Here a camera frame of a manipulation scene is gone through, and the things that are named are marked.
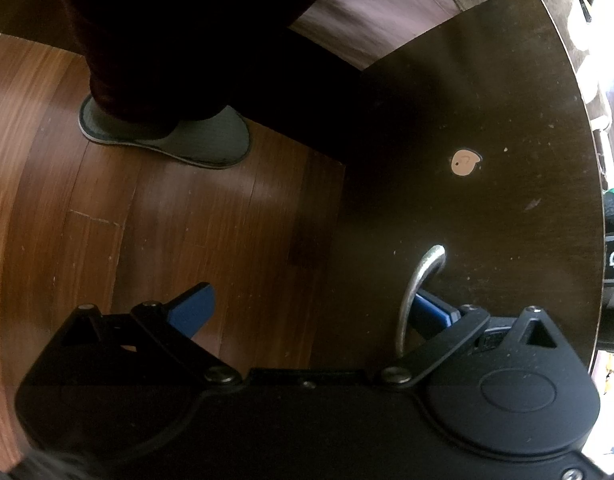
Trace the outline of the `nightstand drawer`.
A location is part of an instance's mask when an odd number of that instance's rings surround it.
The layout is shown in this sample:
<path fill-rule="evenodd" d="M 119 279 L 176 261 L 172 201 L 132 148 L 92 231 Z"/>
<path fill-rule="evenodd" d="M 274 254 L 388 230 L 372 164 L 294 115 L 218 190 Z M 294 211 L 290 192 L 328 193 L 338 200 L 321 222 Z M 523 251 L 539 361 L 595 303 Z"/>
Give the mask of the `nightstand drawer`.
<path fill-rule="evenodd" d="M 546 309 L 590 363 L 604 219 L 589 119 L 545 22 L 506 3 L 460 13 L 366 68 L 310 363 L 350 368 L 394 354 L 411 274 L 434 245 L 425 289 L 494 315 Z M 469 148 L 482 162 L 451 170 Z"/>

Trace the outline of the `round tan sticker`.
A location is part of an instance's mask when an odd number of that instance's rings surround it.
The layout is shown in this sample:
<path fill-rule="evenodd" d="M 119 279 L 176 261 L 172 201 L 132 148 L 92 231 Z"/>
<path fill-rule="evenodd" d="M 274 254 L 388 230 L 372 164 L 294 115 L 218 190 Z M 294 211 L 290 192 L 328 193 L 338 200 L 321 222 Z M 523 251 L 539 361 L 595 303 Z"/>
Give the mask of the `round tan sticker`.
<path fill-rule="evenodd" d="M 460 148 L 451 159 L 451 170 L 458 177 L 468 177 L 482 162 L 482 156 L 469 148 Z"/>

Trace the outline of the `grey slipper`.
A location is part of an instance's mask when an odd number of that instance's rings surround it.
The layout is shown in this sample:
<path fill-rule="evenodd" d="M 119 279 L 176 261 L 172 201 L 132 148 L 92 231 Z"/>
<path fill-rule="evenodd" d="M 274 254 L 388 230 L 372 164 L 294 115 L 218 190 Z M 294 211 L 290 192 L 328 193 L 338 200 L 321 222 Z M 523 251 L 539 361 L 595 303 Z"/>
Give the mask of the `grey slipper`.
<path fill-rule="evenodd" d="M 106 114 L 93 96 L 83 101 L 78 122 L 82 134 L 91 142 L 144 148 L 205 169 L 235 166 L 250 151 L 249 128 L 240 114 L 229 106 L 214 117 L 189 122 L 158 139 L 147 139 L 146 131 Z"/>

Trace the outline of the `person's dark trouser leg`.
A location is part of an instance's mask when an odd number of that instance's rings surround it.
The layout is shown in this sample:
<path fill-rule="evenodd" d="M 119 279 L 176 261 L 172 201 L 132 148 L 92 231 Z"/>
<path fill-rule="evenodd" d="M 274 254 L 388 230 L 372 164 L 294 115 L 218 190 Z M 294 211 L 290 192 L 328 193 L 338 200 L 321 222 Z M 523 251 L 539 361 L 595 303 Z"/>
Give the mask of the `person's dark trouser leg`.
<path fill-rule="evenodd" d="M 316 0 L 63 0 L 104 112 L 157 139 L 232 106 L 297 136 L 329 124 L 354 69 L 295 32 Z"/>

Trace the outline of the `brown bed sheet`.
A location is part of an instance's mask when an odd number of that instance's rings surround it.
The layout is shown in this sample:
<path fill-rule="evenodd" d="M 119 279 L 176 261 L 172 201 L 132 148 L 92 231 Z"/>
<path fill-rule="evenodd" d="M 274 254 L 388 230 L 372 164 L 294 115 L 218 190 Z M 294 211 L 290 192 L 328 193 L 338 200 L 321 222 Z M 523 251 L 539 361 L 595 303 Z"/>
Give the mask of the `brown bed sheet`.
<path fill-rule="evenodd" d="M 292 29 L 364 70 L 458 13 L 454 0 L 316 0 Z"/>

